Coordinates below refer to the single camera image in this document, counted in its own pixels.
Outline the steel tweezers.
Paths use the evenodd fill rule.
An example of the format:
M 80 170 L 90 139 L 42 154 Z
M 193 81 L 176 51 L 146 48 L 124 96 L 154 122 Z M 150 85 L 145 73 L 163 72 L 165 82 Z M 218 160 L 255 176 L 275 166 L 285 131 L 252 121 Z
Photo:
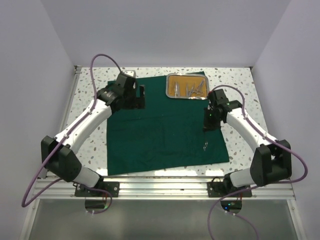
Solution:
M 203 150 L 206 151 L 207 150 L 207 147 L 208 147 L 208 141 L 206 141 L 203 145 Z

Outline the steel surgical scissors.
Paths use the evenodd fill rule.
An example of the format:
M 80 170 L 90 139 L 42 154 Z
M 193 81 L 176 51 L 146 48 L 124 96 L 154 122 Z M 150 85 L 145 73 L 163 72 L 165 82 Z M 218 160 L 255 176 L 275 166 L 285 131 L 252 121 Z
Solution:
M 191 88 L 191 90 L 188 92 L 188 97 L 191 97 L 192 94 L 201 95 L 201 94 L 203 93 L 202 87 L 203 87 L 204 82 L 205 82 L 205 81 L 202 80 L 197 87 L 195 87 L 195 85 L 193 85 L 193 87 Z

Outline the green surgical drape cloth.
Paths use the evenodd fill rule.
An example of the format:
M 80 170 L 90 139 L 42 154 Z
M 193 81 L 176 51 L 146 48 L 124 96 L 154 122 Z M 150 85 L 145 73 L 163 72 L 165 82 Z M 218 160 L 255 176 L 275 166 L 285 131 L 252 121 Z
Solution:
M 203 132 L 206 100 L 167 97 L 165 76 L 138 83 L 145 87 L 145 108 L 121 109 L 106 123 L 110 176 L 229 161 L 222 131 Z

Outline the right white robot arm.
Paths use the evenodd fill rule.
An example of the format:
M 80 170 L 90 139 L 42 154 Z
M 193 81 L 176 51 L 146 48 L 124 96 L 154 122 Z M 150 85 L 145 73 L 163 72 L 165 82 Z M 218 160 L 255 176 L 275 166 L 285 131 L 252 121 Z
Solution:
M 221 129 L 221 124 L 234 128 L 253 152 L 248 168 L 228 173 L 221 182 L 212 183 L 220 194 L 235 196 L 251 185 L 263 187 L 292 176 L 291 148 L 286 140 L 277 140 L 264 131 L 244 110 L 238 100 L 230 101 L 223 89 L 213 90 L 204 109 L 203 131 Z

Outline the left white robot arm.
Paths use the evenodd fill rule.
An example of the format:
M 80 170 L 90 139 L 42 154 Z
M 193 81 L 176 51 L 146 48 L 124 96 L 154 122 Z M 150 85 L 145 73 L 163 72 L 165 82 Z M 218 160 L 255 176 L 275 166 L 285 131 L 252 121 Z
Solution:
M 86 139 L 105 120 L 121 109 L 143 109 L 145 88 L 139 85 L 134 70 L 118 74 L 113 84 L 97 92 L 83 113 L 55 137 L 46 136 L 41 141 L 41 157 L 45 169 L 65 182 L 86 186 L 92 196 L 103 193 L 102 177 L 83 166 L 76 154 Z

